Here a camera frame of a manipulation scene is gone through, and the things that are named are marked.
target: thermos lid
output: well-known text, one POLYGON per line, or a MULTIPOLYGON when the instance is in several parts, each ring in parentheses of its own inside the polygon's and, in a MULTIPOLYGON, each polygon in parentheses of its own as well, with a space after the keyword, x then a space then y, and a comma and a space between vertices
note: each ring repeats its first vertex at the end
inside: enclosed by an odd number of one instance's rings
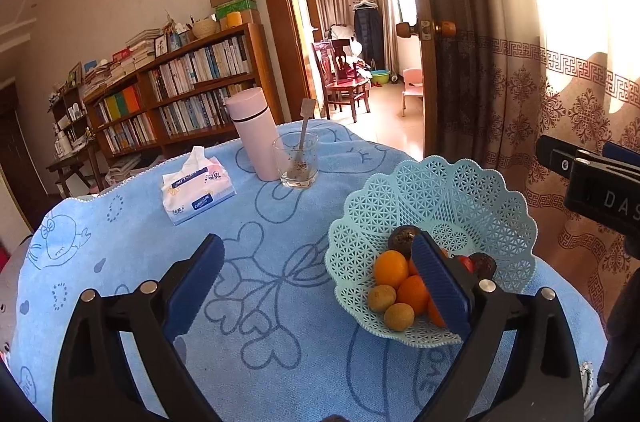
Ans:
POLYGON ((226 100, 226 111, 234 122, 256 117, 267 108, 267 100, 260 87, 243 90, 226 100))

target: floor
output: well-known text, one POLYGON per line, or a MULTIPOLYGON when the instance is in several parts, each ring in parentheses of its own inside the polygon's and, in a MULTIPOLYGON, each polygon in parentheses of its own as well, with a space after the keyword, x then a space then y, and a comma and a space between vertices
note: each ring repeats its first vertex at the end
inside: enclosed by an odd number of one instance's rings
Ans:
POLYGON ((372 87, 369 94, 367 113, 364 102, 357 108, 358 122, 353 123, 351 107, 343 106, 342 112, 331 110, 331 119, 349 128, 366 141, 379 142, 400 149, 415 160, 422 160, 424 133, 422 121, 422 100, 417 97, 406 99, 405 116, 402 117, 402 83, 388 83, 372 87))

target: kiwi fruit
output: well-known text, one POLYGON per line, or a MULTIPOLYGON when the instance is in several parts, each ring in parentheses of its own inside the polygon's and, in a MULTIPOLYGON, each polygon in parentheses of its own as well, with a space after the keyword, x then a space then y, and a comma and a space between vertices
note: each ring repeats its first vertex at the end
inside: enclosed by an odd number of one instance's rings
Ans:
POLYGON ((420 234, 421 230, 415 225, 401 225, 391 233, 386 241, 386 246, 402 253, 406 259, 409 259, 411 258, 411 245, 414 243, 414 237, 420 234))
POLYGON ((469 259, 474 264, 474 274, 478 279, 493 279, 496 271, 495 259, 485 253, 473 253, 469 259))
POLYGON ((378 285, 369 291, 367 305, 378 314, 382 314, 393 303, 396 302, 396 289, 391 285, 378 285))
POLYGON ((394 332, 404 332, 414 324, 415 313, 406 303, 395 303, 385 312, 385 325, 394 332))

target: blue tablecloth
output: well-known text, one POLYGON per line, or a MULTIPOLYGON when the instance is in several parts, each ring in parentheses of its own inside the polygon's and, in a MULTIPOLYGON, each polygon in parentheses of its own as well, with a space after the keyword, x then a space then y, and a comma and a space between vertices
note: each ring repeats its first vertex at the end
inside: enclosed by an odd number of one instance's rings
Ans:
MULTIPOLYGON (((300 123, 280 131, 300 131, 300 123)), ((417 350, 377 338, 337 303, 324 268, 327 229, 342 204, 374 173, 408 156, 359 139, 330 121, 312 121, 321 139, 320 175, 309 190, 261 182, 239 141, 206 150, 227 168, 238 194, 174 226, 161 203, 167 161, 85 202, 67 199, 45 218, 20 272, 11 368, 50 420, 54 373, 82 290, 127 293, 191 256, 207 233, 225 240, 220 277, 191 330, 174 341, 205 397, 226 422, 411 421, 446 374, 457 346, 417 350)), ((554 288, 580 362, 602 362, 606 340, 588 303, 541 260, 527 287, 554 288)), ((500 353, 476 408, 488 406, 509 351, 500 353)), ((124 344, 146 406, 163 414, 130 334, 124 344)))

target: pink child chair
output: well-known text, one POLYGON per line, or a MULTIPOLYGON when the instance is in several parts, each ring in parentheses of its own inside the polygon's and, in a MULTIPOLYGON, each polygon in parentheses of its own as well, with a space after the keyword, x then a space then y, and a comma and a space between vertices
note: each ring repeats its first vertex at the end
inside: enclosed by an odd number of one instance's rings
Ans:
POLYGON ((404 98, 406 96, 424 97, 424 89, 422 88, 422 69, 408 68, 402 72, 404 78, 404 91, 402 92, 402 117, 406 104, 404 98))

